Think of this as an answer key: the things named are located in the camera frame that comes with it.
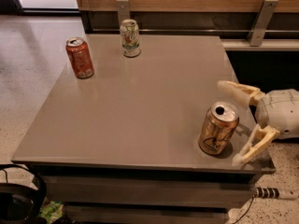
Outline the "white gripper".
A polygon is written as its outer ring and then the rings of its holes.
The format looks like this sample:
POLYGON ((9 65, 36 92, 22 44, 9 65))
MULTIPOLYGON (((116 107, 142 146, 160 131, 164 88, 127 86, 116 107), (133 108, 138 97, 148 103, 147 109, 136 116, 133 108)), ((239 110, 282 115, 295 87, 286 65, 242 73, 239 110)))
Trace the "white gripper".
POLYGON ((220 80, 217 87, 242 106, 257 106, 257 124, 248 142, 234 155, 232 165, 242 165, 264 152, 276 138, 299 137, 299 91, 295 89, 270 91, 220 80))

